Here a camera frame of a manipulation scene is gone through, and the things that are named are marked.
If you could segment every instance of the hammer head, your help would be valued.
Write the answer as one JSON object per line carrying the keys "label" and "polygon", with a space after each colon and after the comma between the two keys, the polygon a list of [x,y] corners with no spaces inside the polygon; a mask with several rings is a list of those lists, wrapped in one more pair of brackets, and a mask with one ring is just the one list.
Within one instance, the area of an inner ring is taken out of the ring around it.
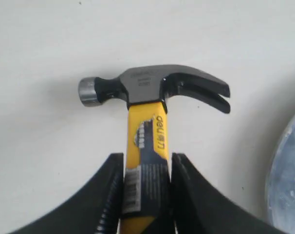
{"label": "hammer head", "polygon": [[230,97],[229,86],[201,70],[181,65],[130,68],[114,79],[84,78],[78,92],[85,106],[98,106],[110,98],[132,105],[159,102],[167,112],[166,98],[184,95],[229,113],[230,105],[220,95]]}

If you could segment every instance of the white wall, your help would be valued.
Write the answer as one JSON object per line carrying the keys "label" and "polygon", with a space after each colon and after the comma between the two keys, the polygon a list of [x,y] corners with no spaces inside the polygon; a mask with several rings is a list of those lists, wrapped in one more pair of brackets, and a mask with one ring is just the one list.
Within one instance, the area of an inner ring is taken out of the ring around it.
{"label": "white wall", "polygon": [[110,152],[126,151],[125,103],[85,108],[79,80],[165,63],[230,84],[228,116],[168,101],[169,147],[264,218],[268,162],[295,113],[295,0],[80,3],[0,1],[0,233],[53,209]]}

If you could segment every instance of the gray round object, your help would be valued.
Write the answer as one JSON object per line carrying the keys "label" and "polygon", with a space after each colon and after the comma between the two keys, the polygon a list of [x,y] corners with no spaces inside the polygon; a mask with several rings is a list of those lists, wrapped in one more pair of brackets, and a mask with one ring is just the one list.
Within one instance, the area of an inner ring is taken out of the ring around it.
{"label": "gray round object", "polygon": [[87,107],[99,106],[101,103],[98,100],[97,93],[94,89],[95,78],[84,78],[79,82],[78,94],[80,101]]}
{"label": "gray round object", "polygon": [[269,222],[295,234],[295,117],[283,133],[266,180]]}

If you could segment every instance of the hammer handle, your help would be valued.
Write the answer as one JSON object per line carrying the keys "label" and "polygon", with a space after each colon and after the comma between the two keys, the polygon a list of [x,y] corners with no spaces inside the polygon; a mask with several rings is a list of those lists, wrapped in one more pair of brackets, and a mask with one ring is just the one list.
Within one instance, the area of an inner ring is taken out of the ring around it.
{"label": "hammer handle", "polygon": [[162,103],[131,106],[121,234],[174,233],[167,161],[167,119]]}

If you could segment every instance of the barcode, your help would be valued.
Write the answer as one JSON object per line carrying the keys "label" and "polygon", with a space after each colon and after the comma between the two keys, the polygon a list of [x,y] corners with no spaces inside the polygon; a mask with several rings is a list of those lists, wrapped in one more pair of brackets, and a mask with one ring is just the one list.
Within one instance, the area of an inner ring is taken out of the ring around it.
{"label": "barcode", "polygon": [[123,214],[141,210],[141,166],[126,169]]}

